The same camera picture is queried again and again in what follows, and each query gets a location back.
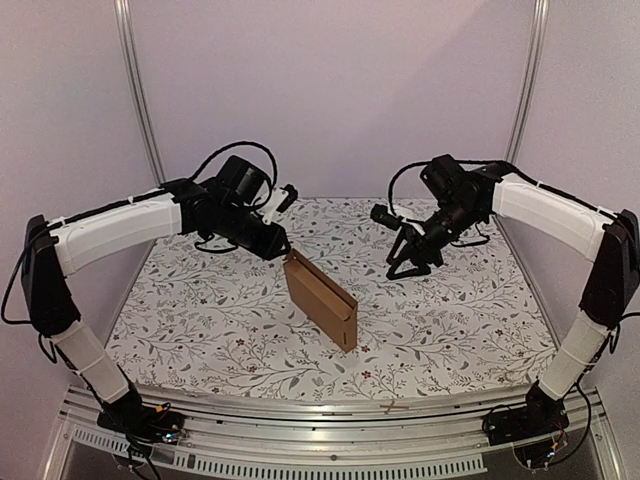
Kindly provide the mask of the brown cardboard paper box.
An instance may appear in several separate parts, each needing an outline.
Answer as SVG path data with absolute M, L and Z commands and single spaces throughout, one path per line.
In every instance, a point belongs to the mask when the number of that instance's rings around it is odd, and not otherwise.
M 358 302 L 296 249 L 285 257 L 284 273 L 291 301 L 343 352 L 358 340 Z

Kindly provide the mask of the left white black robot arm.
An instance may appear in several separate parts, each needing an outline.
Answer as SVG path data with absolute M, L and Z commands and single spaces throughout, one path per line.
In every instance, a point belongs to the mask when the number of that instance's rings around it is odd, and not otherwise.
M 145 194 L 48 221 L 31 218 L 13 280 L 19 280 L 28 317 L 25 324 L 54 348 L 110 405 L 111 419 L 128 434 L 148 426 L 148 412 L 131 397 L 134 388 L 82 322 L 66 280 L 84 267 L 138 244 L 197 233 L 203 242 L 228 241 L 263 259 L 290 249 L 285 229 L 275 223 L 298 198 L 292 185 L 275 179 L 233 155 L 202 182 L 180 178 Z

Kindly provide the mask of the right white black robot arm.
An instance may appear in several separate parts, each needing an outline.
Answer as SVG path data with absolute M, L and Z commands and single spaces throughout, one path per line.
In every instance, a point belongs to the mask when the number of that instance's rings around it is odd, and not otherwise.
M 592 368 L 639 287 L 639 222 L 629 211 L 612 212 L 537 181 L 504 160 L 458 160 L 449 154 L 415 163 L 437 201 L 426 220 L 393 203 L 375 205 L 370 217 L 396 232 L 387 256 L 390 280 L 430 274 L 442 249 L 492 216 L 526 224 L 580 253 L 592 265 L 576 319 L 541 379 L 530 389 L 517 427 L 537 436 L 556 417 L 559 403 Z

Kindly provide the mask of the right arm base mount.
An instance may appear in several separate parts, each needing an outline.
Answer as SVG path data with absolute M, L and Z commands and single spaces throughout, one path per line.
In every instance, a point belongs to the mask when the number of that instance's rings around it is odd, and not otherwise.
M 499 404 L 482 419 L 491 446 L 513 443 L 564 430 L 569 426 L 562 400 L 528 399 L 524 406 Z

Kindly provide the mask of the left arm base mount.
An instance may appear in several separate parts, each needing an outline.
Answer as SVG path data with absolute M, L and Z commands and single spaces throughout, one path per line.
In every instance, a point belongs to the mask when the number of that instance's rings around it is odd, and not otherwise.
M 184 434 L 185 422 L 186 417 L 170 406 L 157 410 L 133 397 L 105 403 L 97 419 L 101 428 L 149 444 L 176 443 Z

